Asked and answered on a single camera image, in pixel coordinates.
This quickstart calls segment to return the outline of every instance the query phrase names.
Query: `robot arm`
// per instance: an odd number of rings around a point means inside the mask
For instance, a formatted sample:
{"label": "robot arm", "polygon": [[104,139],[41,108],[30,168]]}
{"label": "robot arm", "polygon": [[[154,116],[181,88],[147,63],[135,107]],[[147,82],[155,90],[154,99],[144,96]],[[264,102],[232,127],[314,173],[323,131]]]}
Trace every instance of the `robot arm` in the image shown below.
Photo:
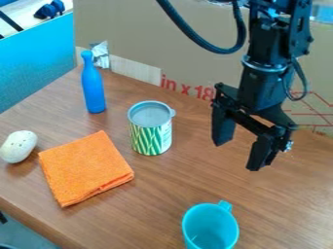
{"label": "robot arm", "polygon": [[[179,28],[204,49],[214,53],[234,53],[242,47],[246,29],[237,0],[232,4],[238,39],[229,49],[217,48],[200,37],[167,0],[157,2]],[[241,61],[244,69],[240,87],[215,85],[212,139],[216,146],[232,140],[236,124],[257,135],[246,166],[257,171],[270,165],[279,151],[290,150],[293,143],[290,137],[297,125],[283,113],[281,104],[286,97],[300,100],[308,91],[308,82],[297,58],[309,53],[309,45],[314,40],[310,33],[312,0],[249,0],[247,8],[249,49]],[[289,92],[295,72],[304,87],[299,97]],[[261,124],[251,115],[274,125]]]}

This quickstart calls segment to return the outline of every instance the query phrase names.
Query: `screw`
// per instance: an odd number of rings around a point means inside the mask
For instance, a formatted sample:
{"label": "screw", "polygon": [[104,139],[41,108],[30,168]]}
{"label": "screw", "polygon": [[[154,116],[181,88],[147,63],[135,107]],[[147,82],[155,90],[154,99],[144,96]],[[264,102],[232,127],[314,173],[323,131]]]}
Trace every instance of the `screw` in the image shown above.
{"label": "screw", "polygon": [[285,145],[285,149],[283,150],[284,152],[289,152],[291,151],[291,147],[294,144],[294,141],[289,140],[287,144]]}

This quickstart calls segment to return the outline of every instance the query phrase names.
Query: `wooden table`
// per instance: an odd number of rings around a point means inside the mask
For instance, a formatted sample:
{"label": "wooden table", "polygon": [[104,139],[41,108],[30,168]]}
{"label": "wooden table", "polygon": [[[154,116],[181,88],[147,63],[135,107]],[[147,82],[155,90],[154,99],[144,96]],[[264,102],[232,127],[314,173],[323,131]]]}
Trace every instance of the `wooden table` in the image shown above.
{"label": "wooden table", "polygon": [[[90,115],[80,69],[68,73],[0,116],[0,141],[15,130],[39,136],[17,165],[0,162],[0,209],[63,248],[183,248],[181,218],[199,202],[226,199],[240,224],[237,248],[333,248],[333,141],[299,131],[274,167],[249,172],[255,137],[238,127],[234,141],[210,140],[208,102],[123,76],[103,73],[108,109]],[[127,110],[157,99],[177,111],[169,151],[145,157],[130,148]],[[119,188],[61,209],[37,152],[104,129],[135,171]]]}

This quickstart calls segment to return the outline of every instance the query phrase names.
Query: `blue bottle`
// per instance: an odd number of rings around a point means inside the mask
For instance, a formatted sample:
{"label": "blue bottle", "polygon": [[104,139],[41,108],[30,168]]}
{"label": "blue bottle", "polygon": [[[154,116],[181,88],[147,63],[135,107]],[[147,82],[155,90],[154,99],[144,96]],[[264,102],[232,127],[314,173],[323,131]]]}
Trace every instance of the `blue bottle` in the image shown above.
{"label": "blue bottle", "polygon": [[85,61],[81,73],[81,83],[87,109],[90,113],[101,113],[106,107],[102,77],[93,66],[93,53],[91,51],[81,52],[81,57]]}

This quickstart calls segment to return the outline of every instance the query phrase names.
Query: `black cable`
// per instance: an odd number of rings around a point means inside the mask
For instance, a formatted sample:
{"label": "black cable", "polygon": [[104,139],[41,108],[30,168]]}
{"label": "black cable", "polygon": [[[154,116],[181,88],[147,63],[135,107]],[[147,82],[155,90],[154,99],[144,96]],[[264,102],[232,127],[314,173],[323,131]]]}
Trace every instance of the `black cable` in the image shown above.
{"label": "black cable", "polygon": [[0,18],[10,24],[16,31],[22,31],[23,28],[19,26],[16,22],[14,22],[10,17],[0,11]]}
{"label": "black cable", "polygon": [[246,38],[246,26],[241,17],[241,9],[238,4],[238,0],[233,0],[233,13],[236,20],[238,37],[235,45],[229,49],[223,49],[216,47],[215,45],[209,43],[202,36],[200,36],[184,19],[177,13],[173,6],[168,2],[168,0],[156,0],[170,19],[178,26],[178,28],[193,42],[198,44],[200,47],[213,52],[213,53],[234,53],[238,51],[245,42]]}
{"label": "black cable", "polygon": [[290,93],[290,89],[288,89],[288,86],[286,85],[286,81],[283,80],[282,84],[283,84],[283,89],[285,94],[287,95],[287,97],[291,100],[291,101],[298,101],[303,99],[309,92],[309,82],[303,72],[303,69],[300,65],[300,63],[298,63],[297,59],[295,57],[291,58],[291,65],[294,67],[298,77],[301,79],[302,85],[303,85],[303,92],[302,95],[299,97],[294,97],[291,93]]}

